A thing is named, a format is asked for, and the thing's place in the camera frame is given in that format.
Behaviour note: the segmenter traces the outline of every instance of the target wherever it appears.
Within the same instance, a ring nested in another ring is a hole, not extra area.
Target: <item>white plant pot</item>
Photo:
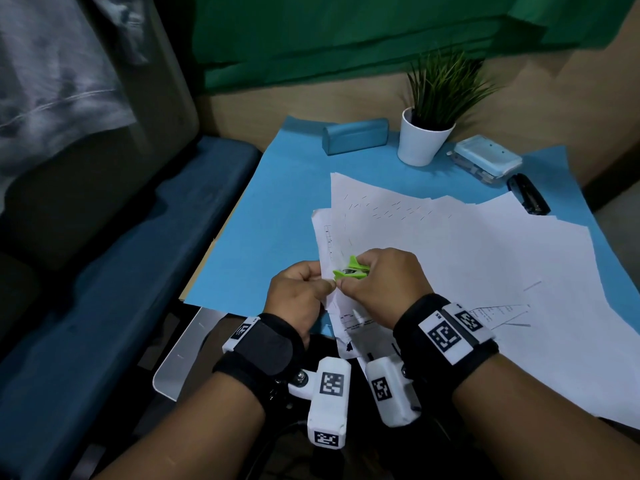
[[[431,163],[456,126],[445,131],[423,130],[411,124],[412,112],[413,108],[408,107],[402,113],[398,158],[407,165],[425,166]]]

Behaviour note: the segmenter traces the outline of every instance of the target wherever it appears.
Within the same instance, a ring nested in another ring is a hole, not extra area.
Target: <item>forearm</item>
[[[501,355],[453,402],[507,479],[640,478],[640,447]]]
[[[251,391],[217,372],[98,480],[236,478],[263,423]]]

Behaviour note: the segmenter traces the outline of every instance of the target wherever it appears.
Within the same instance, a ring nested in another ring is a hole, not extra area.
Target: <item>black wrist strap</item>
[[[213,367],[242,382],[265,412],[283,406],[287,382],[298,373],[305,347],[298,332],[283,319],[260,314],[260,320]]]
[[[452,341],[469,337],[469,352],[454,364],[445,357],[444,347],[437,346],[428,337],[428,333],[433,334],[433,331],[423,330],[420,324],[435,313],[446,315],[452,321],[452,316],[443,311],[450,303],[448,299],[435,293],[425,295],[409,307],[394,329],[394,337],[412,379],[424,381],[430,391],[449,398],[480,364],[498,353],[498,345],[494,340],[477,343],[460,323],[454,322],[455,327],[450,327],[450,333],[457,338],[452,335]]]

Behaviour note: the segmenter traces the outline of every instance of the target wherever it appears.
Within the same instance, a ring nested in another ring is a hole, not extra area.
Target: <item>green clip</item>
[[[336,280],[347,277],[361,280],[369,275],[369,266],[358,263],[356,256],[350,256],[347,267],[342,271],[335,269],[333,275]]]

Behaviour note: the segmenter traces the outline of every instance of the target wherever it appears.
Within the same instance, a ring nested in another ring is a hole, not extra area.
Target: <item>wristband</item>
[[[298,332],[276,315],[249,317],[222,347],[213,367],[242,382],[265,412],[286,404],[287,383],[300,371],[305,346]]]
[[[498,353],[494,334],[461,305],[438,294],[416,301],[394,328],[412,379],[451,397],[480,364]]]

